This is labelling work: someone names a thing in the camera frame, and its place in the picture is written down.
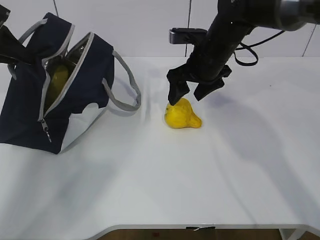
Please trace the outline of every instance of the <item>pear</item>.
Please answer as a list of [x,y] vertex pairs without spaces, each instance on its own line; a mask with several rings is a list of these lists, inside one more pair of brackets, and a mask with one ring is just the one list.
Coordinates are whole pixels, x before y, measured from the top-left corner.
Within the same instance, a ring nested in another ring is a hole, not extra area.
[[45,96],[44,110],[48,110],[49,107],[55,102],[62,89],[64,88],[69,78],[69,70],[64,65],[59,65],[52,77],[48,90]]
[[164,119],[173,129],[198,129],[202,126],[202,120],[194,113],[190,102],[185,98],[181,98],[174,106],[168,104]]

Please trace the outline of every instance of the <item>gray zipper trim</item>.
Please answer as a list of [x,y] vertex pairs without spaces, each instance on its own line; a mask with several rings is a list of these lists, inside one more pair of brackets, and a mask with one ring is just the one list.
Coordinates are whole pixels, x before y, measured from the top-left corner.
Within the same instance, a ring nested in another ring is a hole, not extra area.
[[81,66],[82,66],[82,64],[83,64],[86,56],[87,56],[87,53],[88,53],[88,51],[89,51],[89,49],[90,49],[90,47],[91,47],[91,44],[92,44],[92,42],[93,42],[93,40],[94,40],[94,37],[95,37],[95,34],[94,34],[94,33],[92,33],[92,32],[88,33],[87,36],[85,36],[85,37],[73,48],[73,49],[76,49],[78,46],[81,46],[81,45],[87,40],[87,44],[85,45],[85,48],[84,48],[84,50],[83,50],[83,53],[82,53],[82,55],[81,55],[78,63],[76,64],[76,67],[74,68],[74,70],[73,70],[72,74],[70,75],[68,81],[67,81],[66,84],[64,85],[64,87],[63,87],[61,93],[59,94],[59,96],[56,98],[56,100],[53,102],[53,104],[49,107],[49,109],[45,112],[44,117],[47,116],[47,114],[48,114],[49,112],[51,112],[55,107],[57,107],[57,106],[61,103],[61,101],[64,99],[64,97],[66,96],[67,91],[69,90],[71,84],[74,82],[74,80],[75,80],[75,78],[76,78],[76,76],[77,76],[77,74],[78,74],[78,72],[79,72],[79,70],[80,70],[80,68],[81,68]]
[[[69,33],[68,33],[68,35],[66,36],[66,38],[65,38],[63,44],[61,45],[60,49],[59,49],[54,55],[42,59],[42,66],[43,66],[43,68],[44,68],[45,63],[46,63],[48,60],[50,60],[50,59],[52,59],[52,58],[60,55],[63,51],[66,50],[66,48],[68,47],[69,42],[70,42],[70,40],[71,40],[72,34],[74,33],[74,30],[75,30],[75,25],[71,25],[71,28],[70,28],[70,30],[69,30]],[[41,121],[41,120],[44,118],[44,108],[45,108],[46,95],[47,95],[48,87],[49,87],[49,84],[50,84],[50,81],[51,81],[50,76],[49,76],[49,73],[47,72],[46,69],[44,69],[44,70],[45,70],[45,81],[44,81],[44,84],[43,84],[43,87],[42,87],[41,102],[40,102],[40,110],[39,110],[39,119],[38,119],[38,121]]]

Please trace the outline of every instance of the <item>zipper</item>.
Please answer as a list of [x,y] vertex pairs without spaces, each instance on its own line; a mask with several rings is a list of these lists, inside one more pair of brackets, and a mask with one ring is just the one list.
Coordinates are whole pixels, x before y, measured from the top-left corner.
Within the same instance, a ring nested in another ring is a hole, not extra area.
[[65,38],[63,44],[61,45],[60,49],[54,55],[42,59],[42,66],[43,66],[43,68],[45,70],[45,81],[44,81],[44,84],[43,84],[43,87],[42,87],[40,111],[39,111],[39,118],[38,118],[39,122],[44,118],[44,108],[45,108],[46,95],[47,95],[47,91],[48,91],[48,88],[49,88],[49,85],[50,85],[50,81],[51,81],[50,75],[47,72],[47,70],[45,69],[45,65],[46,65],[48,60],[59,56],[61,53],[63,53],[66,50],[66,48],[69,45],[69,42],[71,40],[71,37],[72,37],[72,34],[73,34],[74,30],[75,30],[75,25],[71,25],[69,33],[66,36],[66,38]]
[[43,131],[46,133],[46,135],[48,137],[49,142],[52,143],[52,140],[51,140],[51,137],[49,134],[49,127],[44,119],[41,119],[41,125],[42,125]]
[[[50,113],[54,108],[56,108],[60,103],[61,101],[64,99],[67,91],[69,90],[71,84],[74,82],[81,66],[82,66],[82,63],[84,62],[86,56],[87,56],[87,53],[89,51],[89,48],[94,40],[94,36],[95,34],[94,33],[89,33],[87,34],[73,49],[76,49],[78,46],[81,46],[81,44],[83,44],[86,40],[87,40],[87,44],[85,45],[85,48],[83,50],[83,53],[80,57],[80,59],[78,60],[74,70],[72,71],[72,74],[70,75],[68,81],[65,83],[62,91],[60,92],[59,96],[56,98],[56,100],[53,102],[53,104],[48,108],[48,110],[45,112],[44,116],[43,117],[46,117],[48,115],[48,113]],[[68,55],[70,55],[72,52],[73,52],[73,49],[71,49],[69,51],[69,53],[67,54],[66,58],[68,57]]]
[[52,58],[55,58],[56,56],[59,56],[61,53],[63,53],[68,48],[68,45],[69,45],[69,42],[71,40],[72,34],[74,33],[74,30],[75,30],[75,25],[72,24],[71,27],[70,27],[70,30],[69,30],[69,32],[68,32],[68,34],[67,34],[67,36],[66,36],[66,38],[65,38],[65,40],[63,42],[63,44],[59,48],[59,50],[54,55],[42,59],[42,67],[45,70],[45,81],[44,81],[44,84],[43,84],[43,87],[42,87],[42,92],[41,92],[41,102],[40,102],[38,122],[41,123],[42,129],[46,133],[50,143],[52,143],[52,140],[51,140],[51,137],[50,137],[50,134],[49,134],[49,127],[48,127],[48,125],[47,125],[47,123],[46,123],[46,121],[44,119],[44,108],[45,108],[46,95],[47,95],[47,91],[48,91],[48,88],[49,88],[49,85],[50,85],[51,78],[50,78],[50,75],[49,75],[49,73],[47,72],[47,70],[45,68],[45,65],[47,64],[48,60],[50,60]]

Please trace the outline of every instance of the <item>white wall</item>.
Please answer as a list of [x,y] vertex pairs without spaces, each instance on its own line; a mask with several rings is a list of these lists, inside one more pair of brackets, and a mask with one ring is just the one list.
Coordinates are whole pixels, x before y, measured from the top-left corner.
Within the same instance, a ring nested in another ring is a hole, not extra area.
[[[59,16],[76,25],[71,45],[89,31],[112,44],[123,56],[184,56],[184,45],[171,45],[169,29],[188,25],[189,0],[56,0]],[[217,14],[218,0],[192,0],[190,27],[208,29]],[[6,25],[19,37],[47,12],[55,13],[53,0],[2,0],[11,10]],[[310,40],[313,24],[286,32],[255,50],[260,57],[320,57],[320,27]],[[257,28],[244,40],[253,44],[277,30]],[[250,56],[240,51],[239,56]]]
[[19,38],[47,12],[55,13],[53,0],[1,0],[0,4],[11,10],[5,25]]
[[123,56],[184,56],[169,44],[169,29],[187,27],[189,0],[56,0],[73,24],[72,44],[92,31]]

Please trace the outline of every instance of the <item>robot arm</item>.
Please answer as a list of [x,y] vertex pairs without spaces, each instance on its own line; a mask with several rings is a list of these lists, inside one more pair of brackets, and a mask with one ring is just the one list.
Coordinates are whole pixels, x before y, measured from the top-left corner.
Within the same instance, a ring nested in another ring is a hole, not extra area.
[[36,57],[26,49],[4,25],[10,10],[0,5],[0,63],[14,64],[24,62],[33,64]]
[[175,105],[190,89],[198,101],[222,88],[231,69],[226,65],[246,35],[256,27],[296,31],[306,23],[320,24],[320,0],[218,0],[218,14],[208,31],[173,28],[172,44],[195,44],[186,64],[171,69],[168,100]]

